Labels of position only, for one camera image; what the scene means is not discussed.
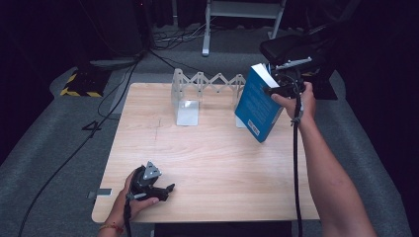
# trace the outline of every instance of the blue book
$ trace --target blue book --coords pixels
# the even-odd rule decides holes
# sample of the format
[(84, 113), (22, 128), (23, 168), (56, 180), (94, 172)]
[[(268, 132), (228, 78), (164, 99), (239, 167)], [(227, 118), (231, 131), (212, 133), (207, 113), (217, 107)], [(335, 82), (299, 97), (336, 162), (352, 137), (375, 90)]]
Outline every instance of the blue book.
[(264, 92), (266, 88), (276, 87), (279, 87), (278, 83), (264, 64), (253, 65), (235, 110), (235, 114), (259, 142), (266, 140), (283, 110)]

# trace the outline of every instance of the wooden table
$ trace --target wooden table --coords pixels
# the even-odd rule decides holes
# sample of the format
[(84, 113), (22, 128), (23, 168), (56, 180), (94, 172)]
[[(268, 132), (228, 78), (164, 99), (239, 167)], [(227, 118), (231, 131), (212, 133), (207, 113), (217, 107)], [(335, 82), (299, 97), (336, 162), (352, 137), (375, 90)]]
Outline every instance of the wooden table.
[[(198, 126), (175, 124), (171, 84), (130, 86), (92, 218), (104, 222), (127, 175), (147, 161), (163, 173), (155, 187), (176, 184), (167, 201), (136, 222), (269, 221), (296, 219), (293, 128), (283, 112), (264, 143), (235, 125), (231, 91), (204, 90)], [(298, 141), (303, 219), (318, 219)]]

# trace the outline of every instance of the collapsible white frame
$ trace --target collapsible white frame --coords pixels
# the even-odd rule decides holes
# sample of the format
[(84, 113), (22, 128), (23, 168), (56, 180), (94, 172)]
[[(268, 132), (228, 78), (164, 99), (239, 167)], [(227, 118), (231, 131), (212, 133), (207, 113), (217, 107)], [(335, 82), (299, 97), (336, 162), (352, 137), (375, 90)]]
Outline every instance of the collapsible white frame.
[[(226, 88), (232, 90), (235, 108), (245, 82), (241, 74), (237, 74), (231, 80), (227, 80), (221, 73), (209, 79), (203, 72), (198, 72), (192, 78), (188, 78), (181, 69), (176, 68), (173, 74), (171, 95), (176, 124), (198, 125), (200, 101), (202, 100), (204, 89), (207, 87), (212, 88), (217, 93), (222, 92)], [(187, 95), (185, 93), (187, 88), (195, 89), (193, 91), (197, 93), (196, 97), (192, 97), (190, 94)]]

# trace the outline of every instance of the bracelet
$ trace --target bracelet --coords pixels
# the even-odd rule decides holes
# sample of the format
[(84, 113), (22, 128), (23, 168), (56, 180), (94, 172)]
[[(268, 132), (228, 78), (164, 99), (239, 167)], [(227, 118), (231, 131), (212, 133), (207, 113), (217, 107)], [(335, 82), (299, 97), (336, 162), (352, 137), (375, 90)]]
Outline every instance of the bracelet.
[(117, 230), (117, 233), (122, 235), (124, 233), (124, 230), (122, 228), (120, 228), (118, 225), (110, 225), (110, 224), (104, 224), (99, 228), (99, 231), (101, 231), (102, 229), (105, 228), (113, 228), (115, 230)]

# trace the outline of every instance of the dark background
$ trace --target dark background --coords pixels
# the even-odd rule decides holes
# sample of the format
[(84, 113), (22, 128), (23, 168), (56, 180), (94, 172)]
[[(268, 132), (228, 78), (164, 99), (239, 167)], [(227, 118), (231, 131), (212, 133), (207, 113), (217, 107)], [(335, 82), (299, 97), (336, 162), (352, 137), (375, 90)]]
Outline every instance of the dark background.
[[(141, 15), (141, 1), (132, 2), (134, 13)], [(158, 9), (166, 10), (159, 13), (162, 16), (154, 14), (152, 21), (161, 26), (171, 24), (167, 14), (163, 14), (170, 12), (171, 8), (167, 7), (171, 1), (155, 2), (162, 4), (153, 7), (158, 13)], [(308, 3), (335, 6), (333, 12), (346, 2), (289, 1), (282, 28), (307, 27), (307, 21), (301, 20), (301, 12)], [(80, 63), (69, 48), (79, 46), (79, 60), (115, 56), (98, 38), (77, 1), (61, 3), (66, 10), (65, 21), (75, 26), (74, 37), (80, 39), (73, 41), (74, 45), (66, 40), (61, 22), (51, 20), (54, 15), (49, 1), (7, 0), (0, 3), (0, 164), (53, 99), (49, 91), (51, 81)], [(95, 2), (84, 0), (82, 3), (99, 26)], [(195, 4), (200, 11), (205, 8), (203, 1)], [(419, 180), (416, 170), (419, 167), (419, 139), (416, 137), (419, 132), (416, 122), (419, 119), (416, 92), (418, 5), (417, 1), (361, 1), (348, 31), (333, 48), (336, 69), (346, 84), (347, 100), (402, 196), (414, 236), (419, 235), (415, 222), (419, 219), (416, 203)], [(318, 18), (322, 16), (322, 9), (315, 11), (317, 17), (313, 19), (325, 21)], [(179, 16), (183, 26), (202, 20), (202, 15), (183, 14), (186, 15)], [(144, 26), (137, 27), (139, 37), (144, 38)], [(138, 33), (129, 34), (131, 39), (138, 38)]]

